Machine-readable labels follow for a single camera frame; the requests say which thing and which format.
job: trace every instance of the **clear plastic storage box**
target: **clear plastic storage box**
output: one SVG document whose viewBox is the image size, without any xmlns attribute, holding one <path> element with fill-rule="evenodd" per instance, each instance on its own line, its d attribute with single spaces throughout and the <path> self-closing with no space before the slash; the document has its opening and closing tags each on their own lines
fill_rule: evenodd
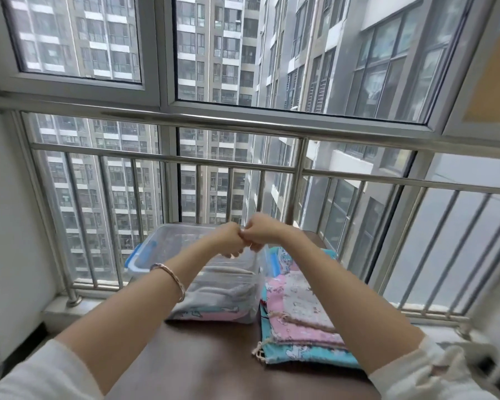
<svg viewBox="0 0 500 400">
<path fill-rule="evenodd" d="M 214 229 L 209 225 L 162 224 L 130 256 L 127 268 L 134 276 L 144 275 L 152 264 L 165 263 Z M 257 254 L 245 248 L 237 258 L 213 257 L 169 318 L 254 322 L 269 269 L 267 252 L 266 247 Z"/>
</svg>

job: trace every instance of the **drain pipe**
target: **drain pipe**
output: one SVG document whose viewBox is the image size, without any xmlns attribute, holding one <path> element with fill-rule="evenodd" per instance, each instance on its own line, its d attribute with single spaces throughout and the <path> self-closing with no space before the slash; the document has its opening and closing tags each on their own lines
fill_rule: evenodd
<svg viewBox="0 0 500 400">
<path fill-rule="evenodd" d="M 315 32 L 315 27 L 317 26 L 317 13 L 318 13 L 318 2 L 320 0 L 315 0 L 314 6 L 313 6 L 313 14 L 311 16 L 311 27 L 309 30 L 309 40 L 307 41 L 307 53 L 306 53 L 306 62 L 304 63 L 304 74 L 302 76 L 302 85 L 300 87 L 300 96 L 298 100 L 298 107 L 297 111 L 302 111 L 302 101 L 303 101 L 303 96 L 304 96 L 304 88 L 306 87 L 306 80 L 308 76 L 308 69 L 309 69 L 309 60 L 311 56 L 311 51 L 313 49 L 313 36 Z"/>
</svg>

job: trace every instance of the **forearm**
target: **forearm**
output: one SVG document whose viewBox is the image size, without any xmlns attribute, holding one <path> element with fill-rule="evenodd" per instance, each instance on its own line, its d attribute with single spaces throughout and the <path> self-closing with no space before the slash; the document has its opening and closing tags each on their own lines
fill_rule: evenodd
<svg viewBox="0 0 500 400">
<path fill-rule="evenodd" d="M 218 253 L 206 238 L 165 265 L 185 285 Z M 180 289 L 163 270 L 155 270 L 107 299 L 56 339 L 87 365 L 106 394 L 153 337 L 180 299 Z"/>
<path fill-rule="evenodd" d="M 307 236 L 286 227 L 281 244 L 296 261 L 335 329 L 368 373 L 419 347 L 424 333 Z"/>
</svg>

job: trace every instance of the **hand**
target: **hand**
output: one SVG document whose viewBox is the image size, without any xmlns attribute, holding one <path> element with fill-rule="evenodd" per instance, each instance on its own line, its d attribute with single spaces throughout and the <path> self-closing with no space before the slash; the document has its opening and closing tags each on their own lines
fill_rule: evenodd
<svg viewBox="0 0 500 400">
<path fill-rule="evenodd" d="M 250 242 L 252 251 L 259 251 L 265 244 L 281 244 L 282 236 L 291 228 L 264 213 L 255 213 L 240 235 Z"/>
<path fill-rule="evenodd" d="M 225 223 L 215 229 L 209 235 L 212 244 L 218 254 L 231 258 L 238 257 L 242 254 L 245 247 L 248 245 L 239 235 L 241 228 L 235 222 Z"/>
</svg>

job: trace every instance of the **stack of bags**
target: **stack of bags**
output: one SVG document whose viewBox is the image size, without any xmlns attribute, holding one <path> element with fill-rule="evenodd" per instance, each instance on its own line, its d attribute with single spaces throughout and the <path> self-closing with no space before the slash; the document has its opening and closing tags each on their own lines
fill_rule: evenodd
<svg viewBox="0 0 500 400">
<path fill-rule="evenodd" d="M 324 251 L 336 258 L 334 251 Z M 281 247 L 271 248 L 270 255 L 274 276 L 265 282 L 262 341 L 252 353 L 266 364 L 305 361 L 359 368 L 291 256 Z"/>
</svg>

